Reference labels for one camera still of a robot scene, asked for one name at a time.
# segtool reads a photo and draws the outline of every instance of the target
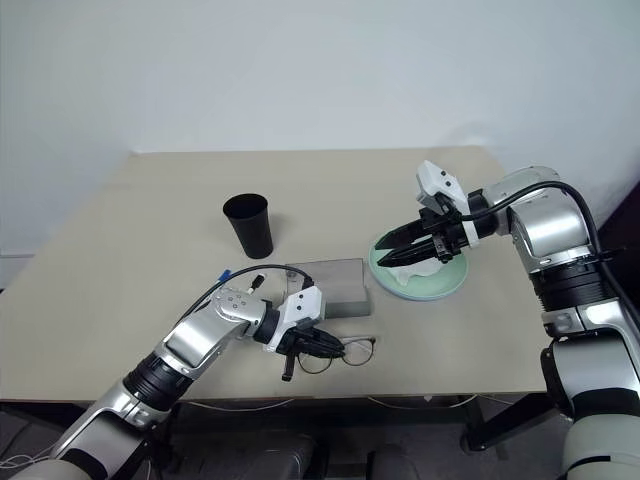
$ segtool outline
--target wire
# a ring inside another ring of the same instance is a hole
[[[304,282],[310,282],[311,285],[313,285],[313,279],[309,276],[309,274],[306,273],[306,272],[303,272],[299,268],[290,267],[289,265],[279,265],[279,264],[276,264],[276,263],[265,263],[263,265],[254,265],[252,267],[247,267],[247,268],[243,268],[242,270],[238,270],[237,272],[232,273],[231,275],[229,275],[224,280],[220,280],[219,282],[217,282],[213,287],[209,288],[206,292],[204,292],[202,295],[200,295],[200,297],[195,302],[193,302],[193,304],[187,309],[187,311],[182,314],[182,316],[180,317],[180,320],[182,320],[185,317],[188,317],[194,311],[196,311],[197,308],[200,306],[200,304],[202,302],[207,300],[207,298],[213,292],[215,292],[217,289],[219,289],[222,285],[227,283],[229,280],[232,280],[232,279],[234,279],[236,277],[239,277],[240,275],[244,275],[245,273],[253,272],[255,270],[265,270],[265,269],[270,269],[270,268],[276,269],[276,270],[287,270],[289,272],[295,272],[295,273],[297,273],[299,275],[302,275],[305,278]]]
[[[490,395],[480,395],[480,394],[478,394],[478,397],[485,398],[487,400],[492,400],[492,401],[498,402],[498,403],[503,403],[505,405],[513,405],[513,402],[507,402],[506,400],[501,400],[500,398],[492,397]]]
[[[11,451],[11,448],[15,445],[15,443],[18,441],[18,439],[20,438],[20,436],[27,431],[27,429],[29,429],[29,427],[31,427],[31,423],[25,423],[22,427],[20,427],[20,429],[18,429],[18,431],[15,433],[15,435],[11,438],[11,440],[9,440],[9,443],[7,443],[7,445],[2,449],[2,451],[0,452],[0,458],[2,458],[5,454],[7,454],[8,452]],[[4,463],[6,460],[0,460],[0,464]]]
[[[559,190],[562,190],[564,193],[569,195],[576,202],[576,204],[578,205],[578,208],[580,209],[580,213],[584,218],[585,224],[587,226],[587,232],[589,233],[589,241],[593,246],[594,253],[596,255],[600,255],[602,253],[602,244],[600,243],[600,236],[598,235],[598,227],[596,226],[596,222],[593,219],[593,215],[591,215],[591,210],[589,209],[589,205],[587,204],[586,200],[578,190],[576,190],[574,187],[572,187],[567,183],[560,182],[557,180],[547,180],[544,182],[534,183],[533,185],[529,185],[528,187],[525,187],[522,190],[517,191],[513,195],[510,195],[509,197],[505,198],[500,203],[493,205],[492,207],[486,208],[484,210],[481,210],[480,212],[476,212],[471,215],[462,215],[458,219],[463,222],[469,222],[469,221],[478,220],[480,218],[484,218],[488,215],[492,215],[498,212],[499,210],[502,210],[503,208],[508,207],[513,202],[515,202],[516,200],[519,200],[525,195],[529,195],[530,193],[535,192],[537,190],[541,190],[543,188],[557,188]],[[635,305],[633,304],[633,302],[631,301],[627,293],[624,291],[622,286],[615,279],[615,277],[613,276],[613,273],[611,273],[609,266],[606,263],[601,262],[600,271],[603,273],[605,279],[611,285],[611,288],[613,289],[615,294],[620,298],[624,306],[629,311],[629,315],[631,316],[631,319],[634,321],[636,326],[640,327],[640,314],[638,314],[638,310],[636,309]]]
[[[260,412],[262,410],[269,410],[270,408],[282,407],[283,405],[287,405],[295,400],[295,398],[290,398],[288,400],[284,400],[282,402],[274,403],[273,405],[265,405],[264,407],[257,408],[223,408],[216,407],[214,405],[207,405],[205,403],[199,402],[187,402],[189,405],[195,405],[196,407],[206,408],[208,410],[217,410],[220,412]]]
[[[469,403],[470,401],[474,400],[477,397],[478,397],[477,394],[473,394],[469,398],[466,398],[461,402],[454,403],[453,405],[447,405],[446,407],[403,407],[401,405],[392,405],[390,403],[385,403],[385,402],[382,402],[382,401],[378,400],[377,398],[373,398],[373,397],[367,397],[367,400],[370,400],[373,403],[377,403],[378,405],[382,405],[383,407],[393,408],[393,409],[396,409],[396,410],[436,410],[436,409],[441,409],[441,408],[457,408],[457,407],[461,407],[462,405],[465,405],[465,404]]]
[[[49,458],[49,455],[43,455],[43,454],[51,450],[54,445],[55,443],[52,443],[47,448],[45,448],[44,450],[41,450],[40,452],[36,453],[33,456],[26,455],[26,454],[19,454],[19,455],[14,455],[12,457],[9,457],[6,460],[2,460],[0,461],[0,470],[11,470],[13,468],[22,468],[22,467],[26,467],[27,465],[33,465],[34,463],[38,463],[42,460],[46,460],[47,458]],[[17,463],[15,460],[18,458],[24,458],[26,460],[21,463]]]

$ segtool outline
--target white wall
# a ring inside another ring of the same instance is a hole
[[[2,0],[0,18],[5,255],[131,150],[482,143],[556,168],[600,220],[640,179],[636,0]]]

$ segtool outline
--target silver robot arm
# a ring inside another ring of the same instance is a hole
[[[49,460],[13,478],[117,477],[127,462],[142,458],[138,453],[146,448],[149,432],[168,417],[230,340],[252,337],[265,351],[286,355],[283,380],[291,379],[297,353],[343,355],[337,338],[313,327],[324,317],[322,293],[314,286],[289,296],[278,309],[248,293],[221,287],[194,310],[64,432]]]
[[[461,198],[455,177],[425,162],[418,185],[420,219],[379,241],[376,248],[393,249],[379,265],[446,263],[479,238],[511,235],[553,339],[541,355],[548,393],[575,421],[565,440],[567,478],[640,478],[638,316],[604,263],[580,194],[545,167]]]

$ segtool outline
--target white napkin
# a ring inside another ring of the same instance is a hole
[[[438,273],[444,266],[437,258],[428,258],[413,265],[407,265],[405,267],[391,267],[387,268],[389,273],[396,279],[403,287],[406,287],[409,283],[409,279],[414,275],[420,277],[428,277],[434,273]]]

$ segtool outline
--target table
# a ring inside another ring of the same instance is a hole
[[[96,399],[226,268],[366,258],[381,233],[417,218],[424,159],[466,191],[504,174],[480,147],[131,156],[0,295],[0,398]],[[228,197],[250,191],[269,200],[275,250],[260,262],[244,256],[221,212]],[[469,276],[447,298],[405,301],[367,276],[372,316],[322,324],[339,336],[377,336],[365,366],[296,370],[285,383],[282,356],[234,342],[187,398],[544,390],[538,357],[548,339],[511,239],[484,239],[465,254]],[[283,275],[267,283],[263,294],[281,296]]]

